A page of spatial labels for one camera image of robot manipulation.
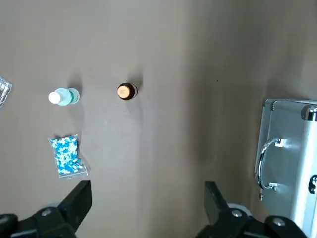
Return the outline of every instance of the plastic wrapper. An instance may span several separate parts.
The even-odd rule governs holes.
[[[77,135],[49,139],[54,149],[54,158],[59,178],[87,176],[84,162],[78,157]]]
[[[5,102],[12,88],[12,84],[0,77],[0,107]]]

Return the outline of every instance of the bottle cap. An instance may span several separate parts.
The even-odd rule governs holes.
[[[122,99],[128,98],[131,94],[131,90],[126,85],[121,85],[117,90],[118,96]]]
[[[121,83],[117,89],[119,98],[130,100],[138,94],[138,88],[132,83]]]
[[[60,95],[57,92],[51,92],[49,94],[49,101],[53,104],[59,103],[61,100]]]

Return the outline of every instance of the brown surface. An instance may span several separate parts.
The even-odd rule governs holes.
[[[253,163],[265,97],[316,99],[312,0],[2,0],[0,211],[60,201],[54,135],[78,133],[93,207],[78,236],[191,238],[204,180],[263,217]],[[143,77],[124,102],[117,86]],[[81,91],[58,107],[49,92]]]

